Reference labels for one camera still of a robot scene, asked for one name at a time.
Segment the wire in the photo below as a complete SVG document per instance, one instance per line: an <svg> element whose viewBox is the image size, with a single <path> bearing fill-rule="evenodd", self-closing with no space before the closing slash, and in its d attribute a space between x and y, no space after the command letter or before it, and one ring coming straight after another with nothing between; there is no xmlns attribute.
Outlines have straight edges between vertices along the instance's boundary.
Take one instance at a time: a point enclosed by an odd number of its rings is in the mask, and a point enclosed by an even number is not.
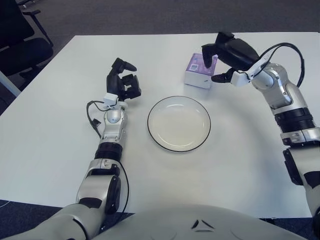
<svg viewBox="0 0 320 240"><path fill-rule="evenodd" d="M276 44L276 45L273 45L273 46L269 47L267 50L265 50L265 51L261 54L261 56L258 58L258 61L259 61L266 53L268 53L270 50L272 50L272 49L275 48L275 50L272 52L272 54L271 54L270 58L268 59L268 61L264 64L264 66L261 68L261 70L260 70L256 75L254 75L254 77L256 77L258 74L260 74L260 73L265 69L265 67L266 67L266 66L268 65L268 63L270 62L270 60L271 60L272 56L274 55L274 53L276 52L276 50L278 50L278 49L281 48L281 47L289 47L289 48L295 50L295 51L298 53L299 57L300 57L300 61L301 61L301 73L300 73L299 80L298 80L298 82L297 82L297 84L296 84L296 86L299 88L299 87L301 86L303 80L304 80L304 77L305 77L305 60L304 60L304 58L303 58L302 53L300 52L300 50L299 50L294 44L289 43L289 42L281 42L281 43L278 43L278 44Z"/></svg>
<svg viewBox="0 0 320 240"><path fill-rule="evenodd" d="M96 134L98 134L99 138L101 138L101 134L100 134L100 132L98 131L98 127L95 125L94 121L90 118L90 115L89 115L89 107L90 107L92 104L94 104L95 107L96 107L99 111L101 111L101 112L106 112L106 111L110 110L111 107L115 106L117 103L116 103L115 105L109 106L109 108L106 109L106 110L100 109L100 108L98 107L97 103L104 104L103 101L90 101L90 102L88 102L88 103L86 104L86 116L87 116L87 118L88 118L88 120L89 120L90 125L92 126L92 128L93 128L94 131L96 132Z"/></svg>
<svg viewBox="0 0 320 240"><path fill-rule="evenodd" d="M121 165L121 167L122 167L122 169L123 169L123 172L124 172L124 175L125 175L126 185L127 185L127 193L126 193L126 201L125 201L124 208L123 208L120 216L118 217L118 219L117 219L117 220L114 222L114 224L111 226L111 228L112 228L114 225L116 225L117 223L119 223L119 222L120 222L120 219L124 216L125 210L126 210L127 205L128 205L129 192L130 192L130 191L129 191L129 180L128 180L128 176L127 176L126 170L125 170L125 168L124 168L124 166L122 165L121 162L118 162L118 163Z"/></svg>
<svg viewBox="0 0 320 240"><path fill-rule="evenodd" d="M3 204L2 206L0 206L0 208L5 207L6 205L8 205L9 203L11 203L11 201L6 202L5 204Z"/></svg>

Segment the office chair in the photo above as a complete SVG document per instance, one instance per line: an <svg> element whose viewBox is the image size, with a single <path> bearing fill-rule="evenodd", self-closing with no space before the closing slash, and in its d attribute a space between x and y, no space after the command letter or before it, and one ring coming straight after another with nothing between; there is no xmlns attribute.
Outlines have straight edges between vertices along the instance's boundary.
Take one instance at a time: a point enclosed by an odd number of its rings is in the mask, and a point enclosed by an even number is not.
<svg viewBox="0 0 320 240"><path fill-rule="evenodd" d="M54 44L36 17L39 13L21 12L15 0L0 0L0 71L10 76L31 68L20 73L25 80L21 90L42 70L37 65L53 55ZM25 40L35 32L23 15L32 18L47 41L40 37Z"/></svg>

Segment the table surface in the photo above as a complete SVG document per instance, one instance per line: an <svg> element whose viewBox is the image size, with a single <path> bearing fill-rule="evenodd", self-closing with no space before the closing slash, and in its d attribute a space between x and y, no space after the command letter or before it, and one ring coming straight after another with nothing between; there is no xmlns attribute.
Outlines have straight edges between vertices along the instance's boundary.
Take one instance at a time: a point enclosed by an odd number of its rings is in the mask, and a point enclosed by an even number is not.
<svg viewBox="0 0 320 240"><path fill-rule="evenodd" d="M291 183L280 130L260 92L250 84L214 83L209 90L184 85L193 53L216 34L75 36L0 117L0 199L64 207L78 188L99 138L86 116L86 103L101 100L116 57L134 64L142 96L128 100L127 140L122 163L130 183L127 212L200 204L254 217L310 217L305 191ZM291 42L305 59L301 86L320 124L320 35L238 33L262 53ZM272 62L297 82L300 59L282 47ZM217 72L229 69L222 62ZM147 117L159 100L182 95L199 101L211 117L203 145L187 153L162 149L150 137ZM94 109L90 114L102 118ZM126 198L122 180L121 208Z"/></svg>

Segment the white plate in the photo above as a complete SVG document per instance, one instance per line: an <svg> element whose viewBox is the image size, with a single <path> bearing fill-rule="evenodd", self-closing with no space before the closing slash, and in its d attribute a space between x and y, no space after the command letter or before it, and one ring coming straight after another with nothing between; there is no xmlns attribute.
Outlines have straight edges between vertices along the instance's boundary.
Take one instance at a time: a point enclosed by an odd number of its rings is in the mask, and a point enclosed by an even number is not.
<svg viewBox="0 0 320 240"><path fill-rule="evenodd" d="M207 139L211 121L207 110L186 96L171 96L151 109L148 130L163 148L174 152L196 149Z"/></svg>

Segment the gray carpet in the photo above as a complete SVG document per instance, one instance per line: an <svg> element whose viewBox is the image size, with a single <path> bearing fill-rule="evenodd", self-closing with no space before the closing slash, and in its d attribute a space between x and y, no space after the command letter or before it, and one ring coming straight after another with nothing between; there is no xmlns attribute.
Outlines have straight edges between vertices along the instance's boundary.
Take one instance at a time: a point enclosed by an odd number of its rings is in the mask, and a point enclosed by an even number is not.
<svg viewBox="0 0 320 240"><path fill-rule="evenodd" d="M230 32L319 32L319 0L38 0L24 11L38 19L56 55L74 35L193 34ZM35 36L42 36L34 23ZM17 86L19 75L9 77ZM0 85L0 114L15 98ZM34 228L59 208L10 202L0 208L0 239ZM105 222L107 229L115 218ZM307 239L310 218L276 219L277 226Z"/></svg>

